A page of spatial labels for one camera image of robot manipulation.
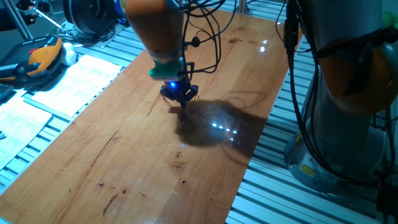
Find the metal frame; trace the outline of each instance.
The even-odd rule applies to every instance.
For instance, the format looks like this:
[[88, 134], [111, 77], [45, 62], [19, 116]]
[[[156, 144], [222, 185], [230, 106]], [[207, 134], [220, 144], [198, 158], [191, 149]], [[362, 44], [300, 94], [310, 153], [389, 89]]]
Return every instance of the metal frame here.
[[30, 33], [30, 30], [27, 28], [27, 25], [22, 18], [21, 14], [17, 10], [17, 7], [11, 0], [1, 0], [2, 4], [6, 8], [8, 14], [11, 16], [12, 21], [14, 21], [15, 26], [17, 27], [19, 33], [25, 41], [32, 40], [33, 35]]

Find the white paper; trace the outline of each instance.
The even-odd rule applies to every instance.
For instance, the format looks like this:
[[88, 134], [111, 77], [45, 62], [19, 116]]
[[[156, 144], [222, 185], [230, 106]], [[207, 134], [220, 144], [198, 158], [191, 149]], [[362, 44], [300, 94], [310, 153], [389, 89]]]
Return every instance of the white paper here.
[[0, 106], [0, 131], [7, 136], [0, 140], [0, 169], [11, 161], [36, 137], [51, 114], [18, 98]]
[[26, 90], [14, 90], [14, 91], [16, 91], [16, 94], [12, 96], [11, 99], [8, 100], [8, 102], [20, 99], [27, 92]]
[[82, 56], [49, 91], [36, 93], [32, 99], [68, 116], [73, 116], [120, 72], [122, 66]]

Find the black cable clip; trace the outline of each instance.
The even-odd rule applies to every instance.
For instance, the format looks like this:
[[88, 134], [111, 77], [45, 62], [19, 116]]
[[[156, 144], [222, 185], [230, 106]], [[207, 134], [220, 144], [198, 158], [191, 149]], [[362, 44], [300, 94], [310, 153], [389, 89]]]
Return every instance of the black cable clip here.
[[185, 45], [192, 45], [192, 47], [199, 47], [200, 39], [199, 37], [192, 37], [192, 41], [186, 42]]

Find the yellow warning label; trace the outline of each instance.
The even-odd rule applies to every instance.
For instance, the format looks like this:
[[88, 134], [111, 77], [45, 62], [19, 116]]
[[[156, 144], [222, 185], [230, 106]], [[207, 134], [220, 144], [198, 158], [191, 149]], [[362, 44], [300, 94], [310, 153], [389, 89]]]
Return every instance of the yellow warning label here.
[[299, 133], [296, 138], [296, 145], [300, 142], [300, 139], [301, 139], [301, 133]]
[[305, 165], [304, 163], [301, 164], [300, 170], [313, 177], [314, 170], [311, 167]]

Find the wooden tabletop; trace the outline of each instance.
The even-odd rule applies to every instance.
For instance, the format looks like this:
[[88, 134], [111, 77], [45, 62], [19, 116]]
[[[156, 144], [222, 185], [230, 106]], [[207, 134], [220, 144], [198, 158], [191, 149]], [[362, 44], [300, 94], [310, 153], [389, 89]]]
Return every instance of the wooden tabletop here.
[[[230, 16], [215, 13], [221, 28]], [[192, 23], [208, 28], [205, 19]], [[187, 40], [196, 32], [190, 26]], [[187, 61], [213, 64], [214, 43], [190, 47]], [[218, 70], [194, 75], [200, 97], [185, 112], [164, 103], [163, 83], [147, 73], [153, 66], [141, 53], [1, 195], [0, 216], [224, 223], [287, 71], [275, 22], [235, 15]]]

